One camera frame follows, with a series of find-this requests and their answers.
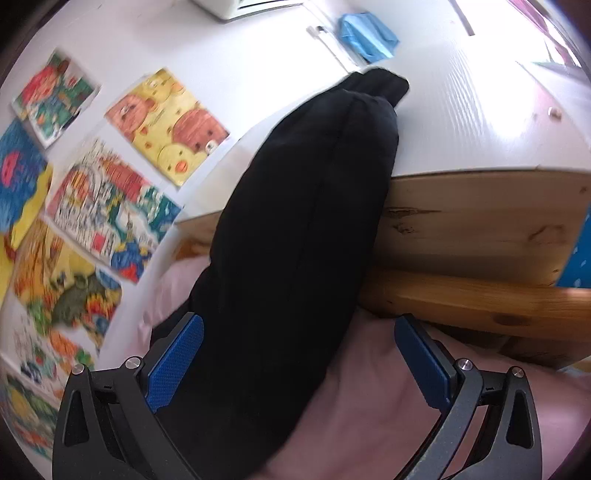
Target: black cloth bag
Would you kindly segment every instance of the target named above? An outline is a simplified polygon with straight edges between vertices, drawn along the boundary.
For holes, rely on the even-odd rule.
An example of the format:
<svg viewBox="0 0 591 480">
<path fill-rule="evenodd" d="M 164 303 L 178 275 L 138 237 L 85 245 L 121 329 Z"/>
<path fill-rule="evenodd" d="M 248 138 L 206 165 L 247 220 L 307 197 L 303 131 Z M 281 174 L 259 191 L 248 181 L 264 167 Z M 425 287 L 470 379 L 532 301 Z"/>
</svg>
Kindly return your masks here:
<svg viewBox="0 0 591 480">
<path fill-rule="evenodd" d="M 287 440 L 349 326 L 398 147 L 408 82 L 355 73 L 285 117 L 219 220 L 186 312 L 204 341 L 161 424 L 203 480 L 241 480 Z"/>
</svg>

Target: blue clamp pad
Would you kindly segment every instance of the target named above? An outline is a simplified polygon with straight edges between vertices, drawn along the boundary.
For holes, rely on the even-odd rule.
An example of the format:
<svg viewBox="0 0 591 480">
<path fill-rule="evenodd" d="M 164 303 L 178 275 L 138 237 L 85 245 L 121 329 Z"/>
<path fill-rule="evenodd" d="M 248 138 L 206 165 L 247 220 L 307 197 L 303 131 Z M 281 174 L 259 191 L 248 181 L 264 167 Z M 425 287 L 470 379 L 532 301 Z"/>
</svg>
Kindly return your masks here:
<svg viewBox="0 0 591 480">
<path fill-rule="evenodd" d="M 194 315 L 168 347 L 148 376 L 146 402 L 156 413 L 173 399 L 179 383 L 203 342 L 203 319 Z"/>
<path fill-rule="evenodd" d="M 450 378 L 431 349 L 404 316 L 396 319 L 394 339 L 427 405 L 441 412 L 447 410 L 452 403 Z"/>
</svg>

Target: paper sheet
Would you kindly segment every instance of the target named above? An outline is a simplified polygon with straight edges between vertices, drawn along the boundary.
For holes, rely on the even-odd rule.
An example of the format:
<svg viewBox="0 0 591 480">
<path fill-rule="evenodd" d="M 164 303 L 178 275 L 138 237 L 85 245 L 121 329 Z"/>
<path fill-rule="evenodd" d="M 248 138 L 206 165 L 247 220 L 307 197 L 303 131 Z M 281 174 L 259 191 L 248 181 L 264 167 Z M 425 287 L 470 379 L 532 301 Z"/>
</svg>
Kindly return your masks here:
<svg viewBox="0 0 591 480">
<path fill-rule="evenodd" d="M 178 186 L 228 137 L 227 130 L 164 69 L 131 90 L 105 116 Z"/>
<path fill-rule="evenodd" d="M 47 148 L 90 104 L 99 89 L 70 57 L 56 50 L 12 106 L 22 120 L 29 119 L 37 138 Z"/>
<path fill-rule="evenodd" d="M 179 212 L 99 139 L 81 148 L 47 207 L 59 228 L 133 282 Z"/>
<path fill-rule="evenodd" d="M 16 250 L 39 213 L 51 183 L 51 166 L 18 120 L 0 138 L 0 305 Z"/>
<path fill-rule="evenodd" d="M 49 339 L 57 353 L 76 363 L 76 349 L 58 335 L 59 329 L 72 335 L 84 332 L 100 349 L 122 291 L 116 280 L 37 220 L 17 265 L 14 293 L 27 309 L 35 331 Z"/>
<path fill-rule="evenodd" d="M 11 299 L 8 317 L 0 324 L 0 352 L 48 398 L 61 400 L 72 367 L 95 367 L 96 346 L 86 332 L 64 326 L 41 335 L 27 310 Z"/>
<path fill-rule="evenodd" d="M 12 434 L 51 460 L 57 405 L 48 402 L 0 357 L 0 413 Z"/>
</svg>

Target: pink cloth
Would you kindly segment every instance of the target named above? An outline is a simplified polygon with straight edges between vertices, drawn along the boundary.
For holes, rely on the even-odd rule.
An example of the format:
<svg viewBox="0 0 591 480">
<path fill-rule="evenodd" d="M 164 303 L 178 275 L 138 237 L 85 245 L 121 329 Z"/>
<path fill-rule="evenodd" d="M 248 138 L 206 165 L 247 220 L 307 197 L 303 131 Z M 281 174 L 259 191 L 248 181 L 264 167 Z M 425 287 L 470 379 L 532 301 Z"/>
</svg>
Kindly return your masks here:
<svg viewBox="0 0 591 480">
<path fill-rule="evenodd" d="M 150 349 L 152 329 L 165 321 L 187 300 L 195 281 L 209 265 L 209 257 L 185 258 L 173 263 L 162 276 L 139 322 L 137 336 L 130 344 L 133 355 L 144 356 Z"/>
<path fill-rule="evenodd" d="M 174 264 L 161 279 L 144 313 L 138 339 L 147 351 L 150 331 L 188 297 L 207 266 L 206 257 Z M 392 480 L 418 449 L 439 412 L 429 408 L 393 338 L 394 321 L 359 309 L 324 383 L 283 448 L 250 480 Z M 530 381 L 540 423 L 543 478 L 562 463 L 591 419 L 591 394 L 568 377 L 535 365 L 466 346 L 434 328 L 455 358 L 505 372 L 522 366 Z M 478 434 L 479 407 L 447 474 L 460 469 Z"/>
</svg>

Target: blue fabric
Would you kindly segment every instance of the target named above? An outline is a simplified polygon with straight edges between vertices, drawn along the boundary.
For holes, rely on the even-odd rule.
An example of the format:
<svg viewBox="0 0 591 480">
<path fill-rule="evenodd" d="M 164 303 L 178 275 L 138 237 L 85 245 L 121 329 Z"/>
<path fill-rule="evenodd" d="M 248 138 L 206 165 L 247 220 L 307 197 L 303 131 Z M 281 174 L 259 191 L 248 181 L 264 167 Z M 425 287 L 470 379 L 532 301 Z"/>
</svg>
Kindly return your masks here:
<svg viewBox="0 0 591 480">
<path fill-rule="evenodd" d="M 340 18 L 340 39 L 370 63 L 391 59 L 399 40 L 373 13 L 347 14 Z"/>
<path fill-rule="evenodd" d="M 591 288 L 591 207 L 585 217 L 579 241 L 567 262 L 557 287 Z"/>
</svg>

